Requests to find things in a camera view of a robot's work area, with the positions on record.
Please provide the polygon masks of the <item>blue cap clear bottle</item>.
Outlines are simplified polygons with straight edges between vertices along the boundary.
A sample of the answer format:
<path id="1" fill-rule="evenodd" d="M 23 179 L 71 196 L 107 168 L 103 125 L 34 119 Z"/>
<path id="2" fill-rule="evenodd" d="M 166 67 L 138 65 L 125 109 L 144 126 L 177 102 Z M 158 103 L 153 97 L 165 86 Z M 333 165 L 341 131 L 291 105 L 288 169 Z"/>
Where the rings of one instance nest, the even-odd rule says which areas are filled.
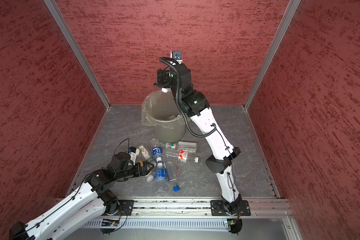
<path id="1" fill-rule="evenodd" d="M 174 192 L 178 192 L 180 190 L 179 186 L 179 174 L 178 168 L 175 162 L 168 161 L 166 163 L 166 170 L 168 174 L 168 181 Z"/>

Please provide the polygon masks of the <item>red white label bottle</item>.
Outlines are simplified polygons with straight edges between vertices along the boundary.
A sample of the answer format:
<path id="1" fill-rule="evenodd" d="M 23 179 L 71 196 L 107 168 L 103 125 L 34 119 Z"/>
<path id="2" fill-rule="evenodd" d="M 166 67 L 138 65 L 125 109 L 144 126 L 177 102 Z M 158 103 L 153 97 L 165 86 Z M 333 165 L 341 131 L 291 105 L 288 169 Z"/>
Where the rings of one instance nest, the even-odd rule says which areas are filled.
<path id="1" fill-rule="evenodd" d="M 192 153 L 186 152 L 184 150 L 172 150 L 166 149 L 163 153 L 164 157 L 172 161 L 178 161 L 180 163 L 187 162 L 199 162 L 199 157 L 193 155 Z"/>

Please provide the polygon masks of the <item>small blue label bottle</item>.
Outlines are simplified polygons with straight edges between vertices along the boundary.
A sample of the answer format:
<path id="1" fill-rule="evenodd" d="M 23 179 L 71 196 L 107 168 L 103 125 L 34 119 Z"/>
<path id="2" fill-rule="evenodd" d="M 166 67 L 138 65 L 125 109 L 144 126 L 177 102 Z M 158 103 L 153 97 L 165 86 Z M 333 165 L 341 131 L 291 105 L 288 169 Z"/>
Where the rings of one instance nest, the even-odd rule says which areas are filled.
<path id="1" fill-rule="evenodd" d="M 168 93 L 171 89 L 170 89 L 170 88 L 162 88 L 161 90 L 162 90 L 162 92 L 164 92 L 164 93 Z"/>

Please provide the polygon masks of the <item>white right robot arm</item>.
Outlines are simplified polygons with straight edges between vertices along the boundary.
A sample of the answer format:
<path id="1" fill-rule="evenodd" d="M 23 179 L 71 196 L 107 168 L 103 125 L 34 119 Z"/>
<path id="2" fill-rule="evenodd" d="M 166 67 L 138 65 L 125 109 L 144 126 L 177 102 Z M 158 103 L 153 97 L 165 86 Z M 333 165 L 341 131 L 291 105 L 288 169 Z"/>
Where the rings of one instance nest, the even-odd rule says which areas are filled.
<path id="1" fill-rule="evenodd" d="M 218 178 L 224 211 L 235 215 L 242 196 L 234 182 L 233 160 L 241 151 L 222 133 L 205 95 L 194 89 L 190 69 L 170 58 L 161 58 L 160 61 L 167 67 L 158 69 L 154 85 L 171 90 L 189 132 L 207 140 L 212 155 L 206 160 L 206 165 Z"/>

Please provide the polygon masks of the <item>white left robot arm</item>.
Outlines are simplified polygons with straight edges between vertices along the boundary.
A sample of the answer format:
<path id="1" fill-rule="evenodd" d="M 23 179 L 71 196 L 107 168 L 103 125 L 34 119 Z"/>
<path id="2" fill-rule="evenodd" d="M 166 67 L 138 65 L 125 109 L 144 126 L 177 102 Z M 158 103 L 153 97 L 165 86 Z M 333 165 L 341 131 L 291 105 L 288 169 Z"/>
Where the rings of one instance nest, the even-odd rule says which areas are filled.
<path id="1" fill-rule="evenodd" d="M 119 198 L 110 190 L 114 182 L 148 175 L 154 164 L 134 163 L 125 152 L 113 155 L 105 167 L 85 176 L 71 194 L 28 223 L 18 222 L 9 230 L 11 240 L 62 240 L 88 221 L 105 215 L 127 215 Z"/>

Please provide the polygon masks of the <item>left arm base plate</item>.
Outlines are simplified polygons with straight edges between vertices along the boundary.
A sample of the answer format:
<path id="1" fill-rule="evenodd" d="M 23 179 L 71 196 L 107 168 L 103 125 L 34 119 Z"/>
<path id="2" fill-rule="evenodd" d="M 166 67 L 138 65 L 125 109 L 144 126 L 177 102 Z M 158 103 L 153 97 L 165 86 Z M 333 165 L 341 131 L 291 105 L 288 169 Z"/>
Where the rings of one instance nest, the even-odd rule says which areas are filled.
<path id="1" fill-rule="evenodd" d="M 134 209 L 134 200 L 119 200 L 115 215 L 131 216 Z"/>

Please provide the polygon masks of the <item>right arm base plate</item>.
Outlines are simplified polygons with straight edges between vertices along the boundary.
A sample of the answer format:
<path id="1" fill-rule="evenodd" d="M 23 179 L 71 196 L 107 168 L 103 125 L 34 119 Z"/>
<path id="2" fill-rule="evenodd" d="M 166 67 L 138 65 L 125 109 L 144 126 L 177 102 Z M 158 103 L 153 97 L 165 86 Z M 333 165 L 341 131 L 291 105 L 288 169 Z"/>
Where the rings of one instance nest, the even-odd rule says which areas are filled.
<path id="1" fill-rule="evenodd" d="M 228 203 L 223 200 L 211 200 L 212 216 L 251 216 L 251 210 L 248 201 Z"/>

